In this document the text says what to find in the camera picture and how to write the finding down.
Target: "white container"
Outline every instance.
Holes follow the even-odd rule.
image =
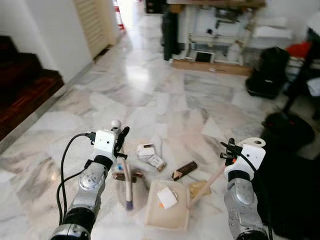
[[[177,195],[178,203],[169,209],[162,208],[157,193],[169,187]],[[189,189],[174,181],[154,180],[150,186],[144,224],[163,230],[186,231],[189,223]]]

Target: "black cable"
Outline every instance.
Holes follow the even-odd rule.
[[[254,171],[255,176],[258,178],[259,184],[260,184],[260,186],[262,188],[263,197],[264,197],[264,200],[265,200],[265,205],[267,207],[269,240],[273,240],[274,237],[273,237],[272,224],[271,224],[271,209],[270,209],[270,206],[269,206],[269,197],[268,197],[268,192],[267,192],[267,189],[265,187],[265,184],[262,181],[259,172],[255,168],[255,166],[249,161],[249,159],[245,155],[243,155],[242,153],[240,153],[239,156],[242,157],[246,161],[247,164],[249,164],[249,166]]]
[[[69,177],[67,177],[64,182],[80,175],[85,169],[81,170],[80,172],[77,172],[76,174],[73,174]],[[63,221],[63,212],[62,212],[62,207],[61,207],[61,203],[60,203],[60,189],[61,189],[62,183],[59,184],[57,190],[56,190],[56,203],[58,205],[58,209],[59,209],[59,225],[62,224]]]
[[[69,141],[69,143],[65,147],[64,153],[62,155],[61,166],[60,166],[60,176],[61,176],[61,188],[62,188],[62,197],[63,197],[63,218],[65,218],[65,216],[67,214],[67,197],[66,197],[65,179],[64,179],[65,157],[66,157],[68,148],[70,147],[70,145],[73,142],[73,140],[75,140],[77,137],[88,136],[88,135],[89,135],[88,133],[80,133],[80,134],[75,135],[73,138],[71,138],[71,140]]]

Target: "wooden shelf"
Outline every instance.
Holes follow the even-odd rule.
[[[248,66],[240,66],[235,64],[227,63],[210,63],[210,62],[199,62],[199,61],[187,61],[187,60],[173,60],[173,67],[177,69],[186,69],[193,71],[204,71],[219,74],[231,74],[231,75],[242,75],[250,76],[253,69]]]
[[[167,0],[168,4],[182,5],[209,5],[212,7],[247,7],[247,8],[263,8],[265,0],[236,1],[236,0]]]

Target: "dark wooden stair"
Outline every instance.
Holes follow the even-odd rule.
[[[37,56],[19,53],[0,36],[0,140],[39,108],[64,82],[59,72],[43,69]]]

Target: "white wall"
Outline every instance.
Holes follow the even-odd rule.
[[[72,0],[0,0],[0,34],[70,81],[92,59]]]
[[[293,30],[294,41],[301,42],[307,33],[307,21],[310,16],[320,9],[320,0],[266,0],[267,7],[261,9],[259,17],[286,17],[288,28]],[[186,31],[186,11],[179,16],[179,38],[180,43],[185,43],[183,33]],[[196,19],[195,31],[206,33],[206,29],[214,28],[213,11],[202,10],[201,15]]]

